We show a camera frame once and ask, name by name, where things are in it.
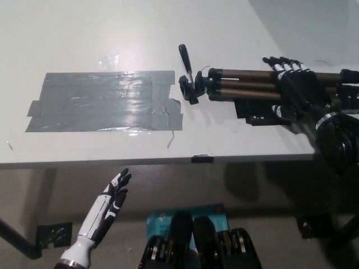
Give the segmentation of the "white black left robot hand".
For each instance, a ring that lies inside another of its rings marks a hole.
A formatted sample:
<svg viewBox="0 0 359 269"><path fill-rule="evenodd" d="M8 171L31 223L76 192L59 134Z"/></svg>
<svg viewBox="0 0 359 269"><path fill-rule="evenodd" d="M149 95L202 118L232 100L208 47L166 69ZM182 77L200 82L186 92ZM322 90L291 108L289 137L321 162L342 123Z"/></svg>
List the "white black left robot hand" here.
<svg viewBox="0 0 359 269"><path fill-rule="evenodd" d="M128 189L125 186L131 177L127 168L118 173L97 196L82 223L78 235L93 241L95 247L104 239L114 223L126 199Z"/></svg>

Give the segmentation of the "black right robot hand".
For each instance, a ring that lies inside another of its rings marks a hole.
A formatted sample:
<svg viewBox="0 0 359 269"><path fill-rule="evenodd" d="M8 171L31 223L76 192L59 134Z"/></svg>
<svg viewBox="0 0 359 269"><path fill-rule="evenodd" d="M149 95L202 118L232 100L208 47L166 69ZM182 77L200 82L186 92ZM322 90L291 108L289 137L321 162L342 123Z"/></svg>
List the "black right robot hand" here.
<svg viewBox="0 0 359 269"><path fill-rule="evenodd" d="M263 62L272 68L281 95L301 117L317 122L333 111L325 86L305 64L286 57L264 57Z"/></svg>

